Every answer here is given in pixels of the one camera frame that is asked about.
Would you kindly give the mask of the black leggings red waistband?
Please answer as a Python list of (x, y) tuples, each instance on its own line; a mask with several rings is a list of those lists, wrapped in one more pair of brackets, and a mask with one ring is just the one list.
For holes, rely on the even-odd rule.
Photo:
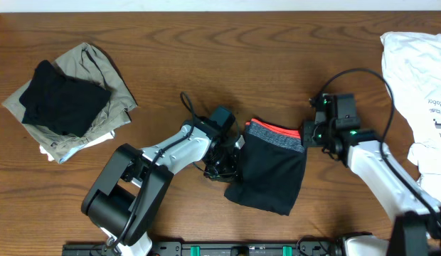
[(242, 206), (289, 215), (307, 162), (300, 131), (251, 119), (244, 139), (238, 163), (242, 179), (229, 185), (224, 196)]

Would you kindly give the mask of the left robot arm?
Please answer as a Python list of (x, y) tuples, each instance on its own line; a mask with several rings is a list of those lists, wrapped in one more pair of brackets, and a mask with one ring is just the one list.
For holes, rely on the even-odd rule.
[(190, 164), (204, 163), (203, 176), (233, 182), (239, 149), (228, 137), (233, 117), (194, 118), (160, 144), (118, 147), (84, 198), (81, 211), (109, 238), (91, 247), (93, 255), (146, 255), (152, 246), (147, 230), (173, 177)]

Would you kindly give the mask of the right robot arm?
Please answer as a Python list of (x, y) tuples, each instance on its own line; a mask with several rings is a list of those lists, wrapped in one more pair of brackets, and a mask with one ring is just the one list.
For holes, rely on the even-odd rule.
[(305, 121), (305, 147), (320, 147), (360, 177), (393, 223), (387, 240), (371, 233), (343, 235), (329, 255), (441, 255), (441, 202), (422, 190), (395, 160), (375, 132), (361, 130), (359, 120), (347, 117), (337, 128), (318, 111)]

